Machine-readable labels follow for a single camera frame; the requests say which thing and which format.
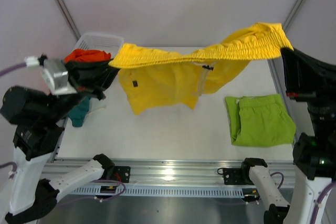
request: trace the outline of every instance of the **white tabletop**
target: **white tabletop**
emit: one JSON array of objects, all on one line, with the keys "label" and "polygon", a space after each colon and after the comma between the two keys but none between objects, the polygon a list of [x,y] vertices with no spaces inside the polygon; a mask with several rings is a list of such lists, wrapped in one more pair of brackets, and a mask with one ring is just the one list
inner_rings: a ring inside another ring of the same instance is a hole
[{"label": "white tabletop", "polygon": [[[183,54],[196,48],[163,48]],[[259,157],[291,161],[290,144],[275,147],[231,145],[229,120],[223,98],[232,95],[276,93],[268,62],[252,61],[218,92],[199,97],[195,110],[183,104],[148,109],[134,115],[118,78],[102,101],[91,99],[84,125],[68,120],[58,157],[92,158],[104,153],[112,159],[222,161]]]}]

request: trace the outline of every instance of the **plastic basket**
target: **plastic basket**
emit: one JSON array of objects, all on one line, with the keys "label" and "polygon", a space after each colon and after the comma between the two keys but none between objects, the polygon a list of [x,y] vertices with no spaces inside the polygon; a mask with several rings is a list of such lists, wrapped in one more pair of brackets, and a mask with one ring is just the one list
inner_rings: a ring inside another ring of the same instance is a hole
[{"label": "plastic basket", "polygon": [[111,53],[111,57],[114,58],[123,44],[124,39],[119,36],[103,33],[85,33],[80,37],[74,49],[101,50]]}]

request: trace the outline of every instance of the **cable connector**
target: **cable connector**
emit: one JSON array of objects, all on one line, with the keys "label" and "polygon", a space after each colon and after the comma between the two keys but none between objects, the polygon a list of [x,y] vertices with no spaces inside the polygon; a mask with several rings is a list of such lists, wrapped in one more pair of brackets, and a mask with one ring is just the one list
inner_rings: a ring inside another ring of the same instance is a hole
[{"label": "cable connector", "polygon": [[40,62],[36,56],[28,56],[25,58],[27,69],[36,69],[40,66]]}]

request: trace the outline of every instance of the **orange garment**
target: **orange garment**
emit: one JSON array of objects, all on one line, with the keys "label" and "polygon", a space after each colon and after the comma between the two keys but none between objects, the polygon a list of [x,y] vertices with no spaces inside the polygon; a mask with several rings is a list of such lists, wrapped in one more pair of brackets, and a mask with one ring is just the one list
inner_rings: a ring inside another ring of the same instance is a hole
[{"label": "orange garment", "polygon": [[75,49],[71,54],[69,54],[65,59],[65,63],[71,60],[81,61],[81,62],[96,62],[110,60],[111,54],[105,51],[99,50],[82,50]]}]

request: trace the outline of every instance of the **yellow garment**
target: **yellow garment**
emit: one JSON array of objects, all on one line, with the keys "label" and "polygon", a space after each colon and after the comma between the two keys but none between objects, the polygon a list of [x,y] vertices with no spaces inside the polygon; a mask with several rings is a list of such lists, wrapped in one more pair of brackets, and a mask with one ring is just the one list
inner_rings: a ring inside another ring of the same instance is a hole
[{"label": "yellow garment", "polygon": [[281,24],[256,23],[189,55],[124,44],[110,66],[121,69],[119,81],[135,114],[181,102],[194,109],[200,94],[216,92],[251,60],[279,57],[283,47],[292,49]]}]

